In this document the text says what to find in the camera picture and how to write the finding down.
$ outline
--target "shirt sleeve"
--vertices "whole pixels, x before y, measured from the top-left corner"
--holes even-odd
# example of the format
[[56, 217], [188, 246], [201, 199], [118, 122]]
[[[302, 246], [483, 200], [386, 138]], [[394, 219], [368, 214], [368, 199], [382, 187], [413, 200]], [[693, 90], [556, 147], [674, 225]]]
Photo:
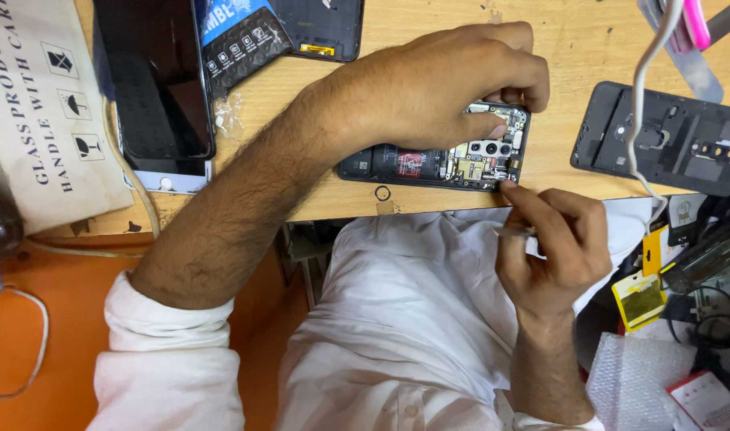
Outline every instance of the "shirt sleeve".
[[88, 429], [242, 430], [239, 356], [228, 348], [233, 301], [180, 310], [133, 289], [121, 272], [104, 303], [110, 351], [99, 354], [99, 401]]
[[604, 425], [594, 416], [583, 425], [557, 425], [528, 416], [524, 413], [514, 414], [514, 431], [604, 431]]

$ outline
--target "hand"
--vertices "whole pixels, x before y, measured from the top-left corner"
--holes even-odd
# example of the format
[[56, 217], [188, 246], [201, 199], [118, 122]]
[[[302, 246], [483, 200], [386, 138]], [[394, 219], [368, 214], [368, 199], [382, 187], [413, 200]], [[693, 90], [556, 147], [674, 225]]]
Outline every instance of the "hand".
[[511, 181], [508, 228], [534, 227], [546, 259], [525, 253], [525, 238], [499, 237], [495, 270], [523, 323], [572, 324], [573, 302], [612, 270], [602, 202], [564, 190], [536, 195]]
[[503, 119], [462, 113], [475, 101], [503, 99], [546, 109], [546, 61], [532, 54], [526, 22], [475, 24], [427, 34], [345, 64], [309, 85], [294, 102], [314, 126], [345, 142], [343, 156], [381, 142], [450, 149], [505, 133]]

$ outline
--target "red and white box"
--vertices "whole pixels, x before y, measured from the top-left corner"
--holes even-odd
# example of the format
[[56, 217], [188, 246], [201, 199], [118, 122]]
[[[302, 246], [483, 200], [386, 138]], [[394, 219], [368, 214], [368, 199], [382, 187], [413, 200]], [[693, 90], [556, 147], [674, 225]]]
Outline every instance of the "red and white box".
[[730, 430], [730, 391], [711, 371], [702, 371], [667, 389], [700, 429]]

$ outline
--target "screen protector packaging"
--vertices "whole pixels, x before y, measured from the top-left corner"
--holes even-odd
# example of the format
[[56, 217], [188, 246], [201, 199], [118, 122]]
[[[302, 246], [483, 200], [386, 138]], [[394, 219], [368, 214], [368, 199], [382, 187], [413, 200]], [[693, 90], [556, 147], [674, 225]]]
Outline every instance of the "screen protector packaging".
[[266, 0], [196, 0], [213, 99], [293, 49]]

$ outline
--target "white shirt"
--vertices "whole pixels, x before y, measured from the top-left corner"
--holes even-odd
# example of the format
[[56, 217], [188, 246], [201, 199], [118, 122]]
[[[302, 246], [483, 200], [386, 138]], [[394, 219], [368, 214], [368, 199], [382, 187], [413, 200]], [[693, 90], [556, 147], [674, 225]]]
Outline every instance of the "white shirt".
[[[636, 247], [650, 200], [605, 202], [613, 265]], [[502, 429], [514, 306], [494, 273], [508, 209], [362, 218], [341, 231], [321, 303], [288, 343], [275, 429]], [[537, 244], [528, 243], [534, 253]], [[607, 278], [581, 297], [578, 312]], [[179, 310], [118, 275], [107, 296], [110, 352], [97, 359], [89, 429], [241, 430], [232, 302]], [[518, 413], [515, 429], [565, 427]]]

